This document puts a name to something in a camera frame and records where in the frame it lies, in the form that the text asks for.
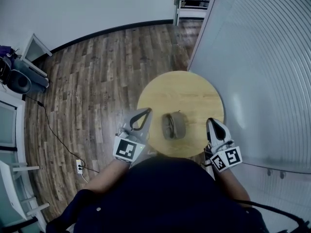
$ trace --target wall outlet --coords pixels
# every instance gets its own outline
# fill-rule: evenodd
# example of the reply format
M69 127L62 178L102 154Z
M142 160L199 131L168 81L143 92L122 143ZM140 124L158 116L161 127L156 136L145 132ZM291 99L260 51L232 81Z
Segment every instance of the wall outlet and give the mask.
M77 164L77 171L78 171L78 174L83 174L82 162L81 162L81 160L76 160L76 164Z

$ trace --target power cord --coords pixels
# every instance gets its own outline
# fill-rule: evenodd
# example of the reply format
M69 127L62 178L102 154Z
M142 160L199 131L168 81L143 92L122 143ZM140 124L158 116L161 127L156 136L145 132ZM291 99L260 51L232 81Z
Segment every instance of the power cord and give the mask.
M259 204L259 203L252 202L252 201L244 201L244 200L234 200L234 201L237 203L249 204L252 206L256 206L256 207L259 207L259 208L262 208L262 209L265 209L265 210L268 210L268 211L271 211L274 213L278 213L280 215L286 216L286 217L294 220L298 224L298 227L296 229L294 229L293 231L291 231L291 233L311 233L311 229L308 227L309 221L304 221L302 218L300 218L296 215L293 215L293 214L288 213L288 212L284 212L284 211L277 209L275 207L272 207L272 206Z
M83 169L87 169L87 170L90 170L90 171L99 173L98 171L95 171L95 170L93 170L93 169L90 169L90 168L86 167L85 161L84 161L82 158L80 158L78 155L76 155L75 153L71 152L71 151L67 148L67 146L61 141L61 139L59 139L58 135L56 135L56 134L54 133L54 131L51 129L49 117L48 117L47 110L46 110L44 104L41 103L41 102L39 102L39 101L37 101L37 100L35 100L35 99L33 99L33 98L31 98L31 97L29 97L29 96L27 96L27 95L26 95L26 97L28 97L28 98L32 99L33 101L35 101L40 107L43 107L44 112L45 112L45 116L46 116L46 118L47 118L47 120L48 120L49 129L51 130L51 132L53 133L53 135L57 138L57 140L65 147L65 149L66 149L70 154L72 154L73 156L75 156L76 158L78 158L79 160L81 160L81 162L83 163L82 170L83 170Z
M209 164L206 164L206 165L204 163L201 163L201 165L204 166L204 167L208 167L208 166L212 166L213 163L209 163Z
M81 174L81 176L82 176L82 178L84 179L84 181L85 181L86 183L88 183L87 180L84 178L83 173Z
M4 89L4 92L7 92L7 90L4 87L4 84L2 82L1 82L1 84L2 84L2 88Z

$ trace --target person's arm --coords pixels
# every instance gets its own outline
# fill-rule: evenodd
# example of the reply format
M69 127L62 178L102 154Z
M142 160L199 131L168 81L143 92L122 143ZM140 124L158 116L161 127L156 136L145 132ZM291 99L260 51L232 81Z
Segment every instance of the person's arm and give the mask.
M113 160L84 189L100 194L108 191L130 168L130 164Z
M227 169L220 173L214 168L214 174L216 182L219 183L219 185L231 199L250 201L250 197L247 191L234 176L230 169ZM248 204L240 203L240 205L242 207L252 207Z

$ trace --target wooden floor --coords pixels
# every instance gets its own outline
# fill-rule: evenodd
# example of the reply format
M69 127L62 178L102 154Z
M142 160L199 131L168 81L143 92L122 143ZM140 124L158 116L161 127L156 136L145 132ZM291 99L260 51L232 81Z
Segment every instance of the wooden floor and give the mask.
M70 151L100 170L112 157L114 135L123 116L136 108L143 88L156 76L186 70L202 21L134 28L101 35L55 53L43 63L50 79L44 103L51 128ZM57 141L44 109L26 99L26 157L40 165L31 179L47 221L59 216L83 188L74 156ZM89 180L96 173L84 170Z

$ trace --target curved white panel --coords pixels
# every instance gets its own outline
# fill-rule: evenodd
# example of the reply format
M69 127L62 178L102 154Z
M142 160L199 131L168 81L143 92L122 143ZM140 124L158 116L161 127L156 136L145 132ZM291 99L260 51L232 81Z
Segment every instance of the curved white panel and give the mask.
M243 161L311 173L311 0L215 0L190 71L210 81ZM311 220L311 175L239 165L255 202ZM270 232L296 223L261 210Z

